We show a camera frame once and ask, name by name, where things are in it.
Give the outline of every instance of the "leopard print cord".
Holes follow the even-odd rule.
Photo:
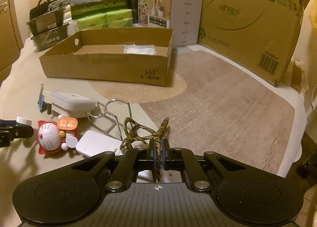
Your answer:
[[[161,151],[161,140],[164,137],[164,133],[166,131],[167,125],[168,125],[169,118],[165,118],[162,122],[161,126],[157,131],[154,131],[153,129],[146,127],[144,125],[141,125],[137,123],[135,120],[133,120],[130,117],[125,118],[123,125],[124,125],[124,133],[126,134],[126,138],[123,140],[123,142],[120,145],[121,151],[127,151],[129,149],[132,149],[132,143],[134,141],[141,141],[146,148],[149,147],[149,144],[146,143],[146,140],[154,139],[155,145],[156,145],[156,169],[152,171],[153,176],[153,182],[159,183],[162,181],[162,151]],[[132,129],[128,132],[127,124],[130,123]],[[146,137],[139,137],[137,134],[138,129],[144,129],[148,131],[151,135]]]

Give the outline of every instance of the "silver bolt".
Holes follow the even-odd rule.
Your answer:
[[[110,188],[110,189],[118,189],[118,188],[121,188],[122,187],[122,182],[121,181],[110,181],[108,182],[107,186]]]
[[[196,181],[194,186],[198,189],[207,189],[209,187],[209,183],[207,181],[200,180]]]

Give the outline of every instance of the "black container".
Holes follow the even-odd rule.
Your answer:
[[[31,37],[38,51],[43,51],[47,48],[50,48],[67,38],[67,27],[69,23],[65,23],[64,25],[49,30],[45,33],[42,33],[38,36]]]
[[[132,9],[133,23],[138,23],[138,6],[137,0],[126,0],[129,9]]]
[[[58,9],[53,12],[47,12],[41,16],[38,16],[26,24],[33,36],[38,36],[51,29],[60,27],[64,21],[64,8]]]

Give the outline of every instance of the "orange sign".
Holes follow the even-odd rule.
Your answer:
[[[57,126],[60,130],[74,130],[77,128],[78,121],[76,118],[63,117],[58,119]]]

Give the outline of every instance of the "wooden door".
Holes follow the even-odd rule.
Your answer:
[[[13,0],[0,0],[0,83],[20,56],[23,44],[17,26]]]

